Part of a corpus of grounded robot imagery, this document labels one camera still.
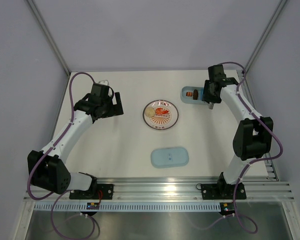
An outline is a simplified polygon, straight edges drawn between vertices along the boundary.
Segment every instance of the round beige food item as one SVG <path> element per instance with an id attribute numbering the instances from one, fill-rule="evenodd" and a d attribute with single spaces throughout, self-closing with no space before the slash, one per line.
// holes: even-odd
<path id="1" fill-rule="evenodd" d="M 145 109 L 144 114 L 148 117 L 148 118 L 152 118 L 156 115 L 156 111 L 153 107 L 149 106 Z"/>

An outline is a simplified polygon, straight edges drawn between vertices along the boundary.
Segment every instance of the white wall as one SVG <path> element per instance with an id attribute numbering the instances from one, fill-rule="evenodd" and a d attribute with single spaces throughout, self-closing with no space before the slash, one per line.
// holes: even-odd
<path id="1" fill-rule="evenodd" d="M 0 240 L 13 231 L 27 156 L 49 141 L 67 78 L 23 0 L 0 0 Z"/>
<path id="2" fill-rule="evenodd" d="M 246 63 L 279 0 L 36 0 L 71 71 Z"/>
<path id="3" fill-rule="evenodd" d="M 273 118 L 282 140 L 279 176 L 290 182 L 300 212 L 300 0 L 289 1 L 248 81 L 258 110 Z"/>

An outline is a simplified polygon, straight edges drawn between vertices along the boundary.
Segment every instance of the white table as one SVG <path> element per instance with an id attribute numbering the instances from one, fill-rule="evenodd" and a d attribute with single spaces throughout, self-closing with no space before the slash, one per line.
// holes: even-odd
<path id="1" fill-rule="evenodd" d="M 225 71 L 228 77 L 238 75 Z M 238 124 L 225 103 L 206 105 L 183 103 L 184 86 L 203 87 L 207 70 L 89 72 L 96 82 L 108 80 L 120 92 L 124 115 L 97 120 L 79 139 L 66 166 L 70 172 L 84 172 L 98 178 L 134 177 L 215 177 L 229 165 L 234 151 L 232 141 Z M 92 81 L 79 75 L 72 85 L 74 103 L 91 91 Z M 151 129 L 143 120 L 144 107 L 164 99 L 179 111 L 175 126 Z M 71 115 L 69 89 L 66 92 L 55 133 Z M 151 164 L 151 152 L 159 148 L 184 147 L 186 166 L 158 169 Z M 246 174 L 268 176 L 263 162 L 255 163 Z"/>

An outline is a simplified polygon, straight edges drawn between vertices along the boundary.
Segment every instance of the round plate with red pattern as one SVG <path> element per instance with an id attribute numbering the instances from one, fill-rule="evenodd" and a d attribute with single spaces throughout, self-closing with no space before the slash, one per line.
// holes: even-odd
<path id="1" fill-rule="evenodd" d="M 167 100 L 155 100 L 147 104 L 142 113 L 145 123 L 156 130 L 166 130 L 176 124 L 178 109 Z"/>

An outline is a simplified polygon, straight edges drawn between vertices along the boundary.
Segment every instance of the gray floor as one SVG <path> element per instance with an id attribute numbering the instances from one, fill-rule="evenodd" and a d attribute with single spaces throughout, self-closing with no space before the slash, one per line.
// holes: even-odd
<path id="1" fill-rule="evenodd" d="M 93 217 L 100 226 L 99 240 L 292 240 L 292 236 L 279 203 L 238 203 L 239 211 L 252 217 L 259 232 L 244 232 L 235 218 L 224 219 L 209 230 L 220 217 L 216 212 L 98 212 Z M 73 212 L 55 212 L 55 224 L 62 223 Z M 253 225 L 244 221 L 249 229 Z M 77 217 L 62 224 L 58 229 L 70 238 L 82 238 L 89 234 L 90 220 Z M 27 240 L 60 240 L 52 229 L 50 212 L 35 211 L 26 236 Z M 90 239 L 96 239 L 98 230 Z"/>

